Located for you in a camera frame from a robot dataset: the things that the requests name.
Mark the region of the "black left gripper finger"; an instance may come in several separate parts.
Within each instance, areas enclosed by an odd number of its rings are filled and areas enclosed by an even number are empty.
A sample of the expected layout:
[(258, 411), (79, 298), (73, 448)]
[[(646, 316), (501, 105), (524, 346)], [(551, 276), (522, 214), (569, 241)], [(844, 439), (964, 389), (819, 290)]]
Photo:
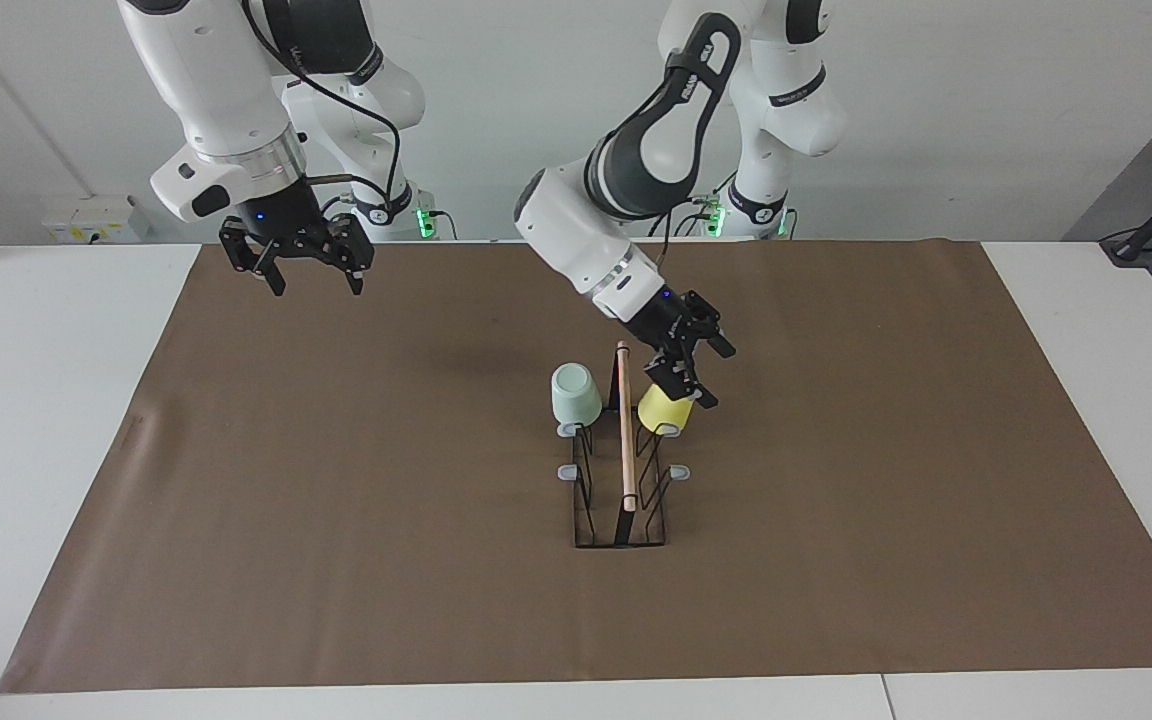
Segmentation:
[(698, 379), (694, 348), (658, 348), (647, 364), (647, 378), (669, 401), (692, 401), (713, 409), (719, 400)]
[(699, 291), (687, 291), (685, 309), (689, 313), (687, 328), (689, 328), (690, 336), (704, 341), (721, 357), (732, 357), (736, 354), (736, 347), (728, 338), (723, 336), (721, 313), (717, 306), (704, 300)]

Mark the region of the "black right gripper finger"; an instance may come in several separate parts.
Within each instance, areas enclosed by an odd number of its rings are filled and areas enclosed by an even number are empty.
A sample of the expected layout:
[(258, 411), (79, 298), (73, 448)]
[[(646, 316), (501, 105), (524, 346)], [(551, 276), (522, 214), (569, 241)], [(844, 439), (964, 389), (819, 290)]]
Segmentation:
[(242, 220), (223, 220), (219, 240), (234, 270), (264, 279), (276, 297), (283, 295), (285, 276), (276, 266), (280, 250), (278, 242), (266, 243), (260, 247), (260, 252), (256, 252)]
[(365, 276), (374, 264), (374, 247), (364, 225), (353, 213), (340, 213), (326, 223), (328, 242), (324, 247), (326, 260), (346, 275), (353, 295), (364, 291)]

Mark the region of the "yellow plastic cup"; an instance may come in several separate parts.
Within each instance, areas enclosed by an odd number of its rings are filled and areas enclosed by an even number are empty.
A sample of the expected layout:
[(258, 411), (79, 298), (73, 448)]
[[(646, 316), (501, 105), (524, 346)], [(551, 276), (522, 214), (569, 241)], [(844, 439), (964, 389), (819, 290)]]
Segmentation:
[(672, 400), (658, 384), (650, 384), (637, 404), (637, 419), (650, 433), (675, 438), (689, 423), (694, 406), (694, 397)]

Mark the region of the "pale green plastic cup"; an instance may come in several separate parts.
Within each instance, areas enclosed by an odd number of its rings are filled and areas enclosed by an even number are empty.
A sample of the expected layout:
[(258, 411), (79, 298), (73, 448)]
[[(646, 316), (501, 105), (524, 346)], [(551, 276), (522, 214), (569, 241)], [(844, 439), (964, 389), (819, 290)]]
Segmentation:
[(590, 427), (602, 415), (594, 376), (579, 363), (566, 363), (550, 376), (550, 407), (559, 427)]

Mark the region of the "brown paper table mat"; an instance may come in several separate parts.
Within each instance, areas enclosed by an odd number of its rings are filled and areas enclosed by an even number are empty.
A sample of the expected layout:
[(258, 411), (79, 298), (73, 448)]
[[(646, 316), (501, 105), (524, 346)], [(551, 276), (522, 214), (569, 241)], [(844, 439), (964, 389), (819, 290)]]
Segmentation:
[(355, 297), (218, 247), (1, 694), (1152, 667), (1152, 539), (973, 243), (684, 243), (719, 406), (654, 550), (573, 547), (550, 374), (626, 332), (522, 245)]

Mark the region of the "white wall power socket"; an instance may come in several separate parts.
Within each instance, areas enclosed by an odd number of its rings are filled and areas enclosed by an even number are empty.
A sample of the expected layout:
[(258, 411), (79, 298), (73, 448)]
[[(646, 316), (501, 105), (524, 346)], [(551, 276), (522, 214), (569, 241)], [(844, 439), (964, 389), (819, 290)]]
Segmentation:
[(54, 243), (142, 243), (151, 238), (145, 211), (129, 195), (44, 197), (41, 228)]

